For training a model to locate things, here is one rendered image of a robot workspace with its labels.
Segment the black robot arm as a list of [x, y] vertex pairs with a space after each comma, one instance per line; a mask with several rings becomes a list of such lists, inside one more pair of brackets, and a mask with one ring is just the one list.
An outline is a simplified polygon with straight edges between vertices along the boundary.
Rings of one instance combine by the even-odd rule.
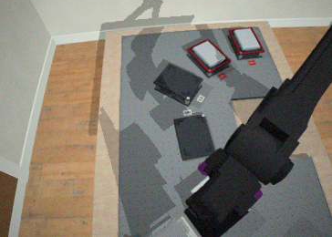
[[289, 157], [331, 83], [332, 26], [294, 76], [228, 139], [223, 148], [228, 159], [214, 166], [210, 179], [185, 202], [192, 214], [221, 224], [255, 181], [283, 180], [294, 167]]

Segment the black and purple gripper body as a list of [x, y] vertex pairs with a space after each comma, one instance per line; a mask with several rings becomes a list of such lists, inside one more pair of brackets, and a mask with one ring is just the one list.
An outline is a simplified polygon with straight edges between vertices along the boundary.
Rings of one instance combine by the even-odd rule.
[[[206, 172], [209, 175], [210, 172], [211, 172], [211, 170], [212, 170], [212, 168], [215, 165], [217, 165], [224, 158], [228, 159], [227, 154], [225, 152], [223, 152], [222, 148], [219, 148], [218, 150], [216, 150], [212, 155], [210, 155], [205, 160], [205, 162], [207, 164], [208, 163], [209, 164], [207, 166], [205, 166], [205, 168], [204, 168], [203, 171]], [[257, 199], [256, 199], [256, 197], [254, 195], [261, 188], [262, 188], [262, 185], [258, 181], [255, 181], [254, 184], [252, 185], [252, 187], [249, 189], [249, 191], [246, 194], [244, 194], [244, 196], [238, 201], [238, 203], [235, 205], [236, 207], [234, 206], [234, 209], [236, 210], [236, 212], [239, 215], [244, 215], [257, 202]]]

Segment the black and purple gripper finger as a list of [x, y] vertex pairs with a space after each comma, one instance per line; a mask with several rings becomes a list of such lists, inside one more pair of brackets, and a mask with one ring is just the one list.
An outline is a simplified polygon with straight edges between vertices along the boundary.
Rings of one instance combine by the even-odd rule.
[[202, 175], [207, 175], [206, 172], [203, 171], [204, 167], [207, 165], [207, 163], [204, 161], [203, 163], [201, 163], [199, 166], [198, 166], [198, 170], [202, 173]]
[[254, 196], [259, 200], [263, 196], [263, 193], [259, 190]]

